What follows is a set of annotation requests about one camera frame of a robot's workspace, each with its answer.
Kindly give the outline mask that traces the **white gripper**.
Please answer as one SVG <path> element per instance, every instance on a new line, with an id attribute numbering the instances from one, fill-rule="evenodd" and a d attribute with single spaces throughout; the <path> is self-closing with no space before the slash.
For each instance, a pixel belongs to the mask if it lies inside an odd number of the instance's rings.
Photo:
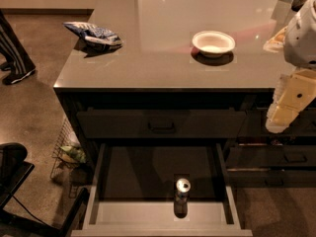
<path id="1" fill-rule="evenodd" d="M 278 53 L 283 50 L 287 27 L 279 30 L 263 46 L 263 50 Z M 290 75 L 281 75 L 275 89 L 274 103 L 267 112 L 266 129 L 282 133 L 316 98 L 316 71 L 297 68 Z"/>

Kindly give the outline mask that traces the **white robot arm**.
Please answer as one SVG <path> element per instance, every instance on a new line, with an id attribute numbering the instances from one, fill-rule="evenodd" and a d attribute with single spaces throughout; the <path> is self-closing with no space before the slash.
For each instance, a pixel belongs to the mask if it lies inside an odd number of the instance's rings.
<path id="1" fill-rule="evenodd" d="M 295 70 L 281 75 L 275 87 L 266 129 L 281 133 L 316 98 L 316 0 L 307 0 L 289 23 L 270 38 L 264 50 L 278 53 Z"/>

